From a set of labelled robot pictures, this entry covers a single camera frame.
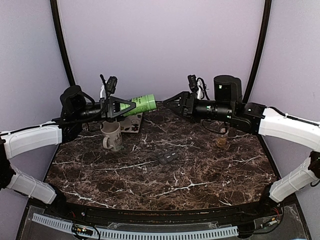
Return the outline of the green pill bottle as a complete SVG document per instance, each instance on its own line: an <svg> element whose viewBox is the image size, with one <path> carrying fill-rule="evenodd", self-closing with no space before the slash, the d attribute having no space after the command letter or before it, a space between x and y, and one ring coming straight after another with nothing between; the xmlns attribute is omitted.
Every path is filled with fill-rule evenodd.
<svg viewBox="0 0 320 240"><path fill-rule="evenodd" d="M137 96L137 97L128 99L128 101L134 102L135 108L124 113L123 114L124 117L137 115L140 113L149 112L157 109L155 96L153 94Z"/></svg>

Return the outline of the grey weekly pill organizer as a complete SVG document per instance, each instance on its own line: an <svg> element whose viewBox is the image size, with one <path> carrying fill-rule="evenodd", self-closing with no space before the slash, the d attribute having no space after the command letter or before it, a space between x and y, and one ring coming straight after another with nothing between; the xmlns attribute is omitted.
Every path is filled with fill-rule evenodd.
<svg viewBox="0 0 320 240"><path fill-rule="evenodd" d="M174 151L168 151L168 152L164 152L164 153L160 153L157 156L157 160L161 165L166 165L170 162L172 162L173 160L178 158L178 154Z"/></svg>

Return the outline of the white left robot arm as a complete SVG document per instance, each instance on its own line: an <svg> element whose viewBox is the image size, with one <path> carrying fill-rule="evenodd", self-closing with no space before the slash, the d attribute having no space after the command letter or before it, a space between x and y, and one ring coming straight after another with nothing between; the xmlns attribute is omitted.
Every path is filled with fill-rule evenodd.
<svg viewBox="0 0 320 240"><path fill-rule="evenodd" d="M64 195L53 186L35 179L10 163L10 159L35 149L75 140L84 123L115 120L133 110L136 103L113 97L115 88L103 87L98 102L84 93L80 86L68 87L60 96L60 117L36 126L6 131L0 135L0 187L11 189L47 205L60 218L67 218L70 206Z"/></svg>

